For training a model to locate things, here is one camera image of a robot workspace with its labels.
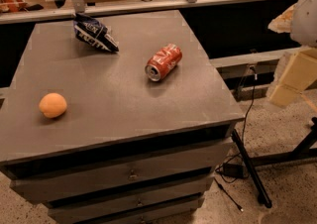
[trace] black metal stand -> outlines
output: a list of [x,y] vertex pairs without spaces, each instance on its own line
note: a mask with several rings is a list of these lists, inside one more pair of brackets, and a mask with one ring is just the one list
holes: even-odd
[[311,132],[292,152],[255,158],[249,157],[248,152],[246,151],[244,144],[240,139],[240,136],[238,135],[237,131],[234,130],[232,139],[236,143],[243,157],[246,168],[248,169],[248,172],[259,192],[258,201],[259,203],[264,204],[267,208],[271,208],[271,200],[269,199],[262,181],[258,176],[256,167],[317,158],[317,149],[311,149],[311,147],[317,142],[317,118],[314,117],[312,121],[314,122],[314,126],[311,128]]

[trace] concrete floor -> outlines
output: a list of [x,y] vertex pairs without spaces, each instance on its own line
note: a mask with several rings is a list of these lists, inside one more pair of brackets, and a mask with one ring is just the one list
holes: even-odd
[[[317,105],[317,90],[305,95]],[[241,101],[247,111],[251,101]],[[269,111],[266,99],[256,99],[245,132],[245,146],[250,156],[291,151],[310,131],[308,122],[316,112],[303,98],[286,109]],[[237,125],[239,133],[243,124]],[[214,182],[205,193],[201,208],[193,213],[167,217],[154,224],[313,224],[317,223],[317,162],[297,162],[257,168],[264,187],[272,200],[272,208],[258,203],[257,190],[250,178],[226,183],[217,180],[244,208],[239,211]],[[55,223],[42,206],[33,206],[9,189],[9,179],[0,174],[0,224]]]

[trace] crumpled black wrapper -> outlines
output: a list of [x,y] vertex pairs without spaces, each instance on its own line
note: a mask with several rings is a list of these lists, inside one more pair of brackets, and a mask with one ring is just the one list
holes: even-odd
[[98,50],[108,52],[119,51],[116,42],[108,34],[108,28],[98,20],[85,14],[76,13],[73,26],[76,37],[79,40],[86,42]]

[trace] red soda can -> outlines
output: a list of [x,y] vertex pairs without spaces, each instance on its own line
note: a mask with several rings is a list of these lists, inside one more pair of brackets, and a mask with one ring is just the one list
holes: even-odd
[[181,58],[182,52],[178,46],[169,44],[161,48],[146,65],[148,78],[152,81],[164,79]]

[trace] gray tabletop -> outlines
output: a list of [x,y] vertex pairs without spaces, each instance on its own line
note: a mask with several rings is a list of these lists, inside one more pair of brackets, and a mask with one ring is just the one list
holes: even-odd
[[[71,21],[36,25],[0,110],[0,164],[243,119],[178,11],[99,20],[118,53],[79,41]],[[168,43],[181,48],[182,61],[164,81],[151,82],[145,65]],[[68,104],[54,120],[39,110],[49,92]]]

